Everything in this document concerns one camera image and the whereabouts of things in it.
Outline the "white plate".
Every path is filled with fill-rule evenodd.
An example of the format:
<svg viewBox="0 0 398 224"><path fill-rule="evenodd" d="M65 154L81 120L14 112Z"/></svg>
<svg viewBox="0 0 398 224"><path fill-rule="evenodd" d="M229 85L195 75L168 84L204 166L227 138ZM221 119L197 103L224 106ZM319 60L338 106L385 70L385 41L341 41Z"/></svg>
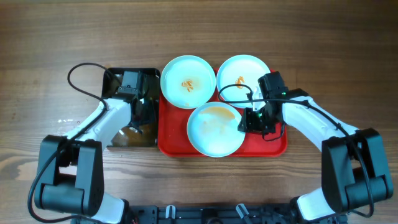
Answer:
<svg viewBox="0 0 398 224"><path fill-rule="evenodd" d="M183 55L164 67L160 88L170 104L181 109L194 109L213 96L216 75L207 61L194 55Z"/></svg>
<svg viewBox="0 0 398 224"><path fill-rule="evenodd" d="M246 133L238 130L241 114L221 102L209 102L196 108L187 121L187 136L200 154L226 157L236 152Z"/></svg>
<svg viewBox="0 0 398 224"><path fill-rule="evenodd" d="M253 92L252 98L262 99L258 79L270 73L269 67L259 58L252 55L236 55L227 59L219 68L216 76L218 91L227 85L244 84ZM260 110L266 105L264 101L256 103L231 103L231 101L246 101L249 89L244 86L231 86L221 92L221 97L236 108L252 108Z"/></svg>

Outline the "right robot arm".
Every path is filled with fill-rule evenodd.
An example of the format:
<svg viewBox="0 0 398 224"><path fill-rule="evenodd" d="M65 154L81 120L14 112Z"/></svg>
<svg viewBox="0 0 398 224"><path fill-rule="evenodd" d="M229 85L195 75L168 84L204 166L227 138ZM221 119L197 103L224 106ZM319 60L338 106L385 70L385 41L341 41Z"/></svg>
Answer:
<svg viewBox="0 0 398 224"><path fill-rule="evenodd" d="M377 202L392 197L384 144L375 129L358 129L340 121L301 89L266 90L258 99L249 91L246 102L264 105L258 111L245 108L239 130L265 135L276 123L286 124L322 154L321 186L293 199L294 222L313 223L346 213L370 218Z"/></svg>

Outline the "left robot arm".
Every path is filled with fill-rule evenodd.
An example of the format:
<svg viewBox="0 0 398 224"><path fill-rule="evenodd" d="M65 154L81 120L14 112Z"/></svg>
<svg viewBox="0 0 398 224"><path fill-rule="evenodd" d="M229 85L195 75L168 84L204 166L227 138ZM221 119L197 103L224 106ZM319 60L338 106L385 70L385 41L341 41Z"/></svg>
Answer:
<svg viewBox="0 0 398 224"><path fill-rule="evenodd" d="M104 190L103 150L122 128L135 126L135 118L158 114L158 100L100 98L76 129L46 136L28 193L31 217L41 223L138 223L127 200Z"/></svg>

